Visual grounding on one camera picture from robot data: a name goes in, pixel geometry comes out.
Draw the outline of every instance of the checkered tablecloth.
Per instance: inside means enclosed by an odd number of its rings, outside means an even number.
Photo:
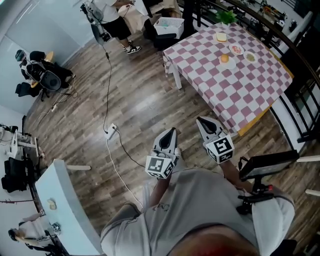
[[[216,32],[227,34],[219,43]],[[229,45],[238,43],[255,53],[258,62],[234,55]],[[228,54],[236,68],[225,69],[218,57]],[[291,84],[292,78],[266,47],[237,24],[207,27],[163,51],[166,74],[173,65],[198,91],[230,132],[237,132],[268,108]]]

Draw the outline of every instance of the black shorts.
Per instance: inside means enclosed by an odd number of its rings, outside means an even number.
[[[108,23],[103,23],[101,25],[113,38],[123,40],[131,36],[131,32],[122,17],[119,17],[116,20]]]

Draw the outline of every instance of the person in gray shirt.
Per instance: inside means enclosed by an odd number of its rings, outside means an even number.
[[[187,168],[182,158],[168,179],[159,179],[140,213],[125,204],[101,233],[107,256],[269,256],[282,242],[294,218],[290,196],[274,189],[271,200],[241,215],[239,195],[252,184],[239,179],[228,160],[223,174]]]

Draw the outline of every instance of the green plant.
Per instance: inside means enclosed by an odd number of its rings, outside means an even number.
[[[223,24],[231,24],[237,21],[236,14],[234,14],[233,10],[230,11],[219,11],[216,14],[216,17],[223,23]]]

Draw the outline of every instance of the white basket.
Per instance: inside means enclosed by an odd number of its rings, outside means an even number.
[[[176,34],[176,39],[180,39],[184,32],[183,18],[161,17],[153,26],[158,35]]]

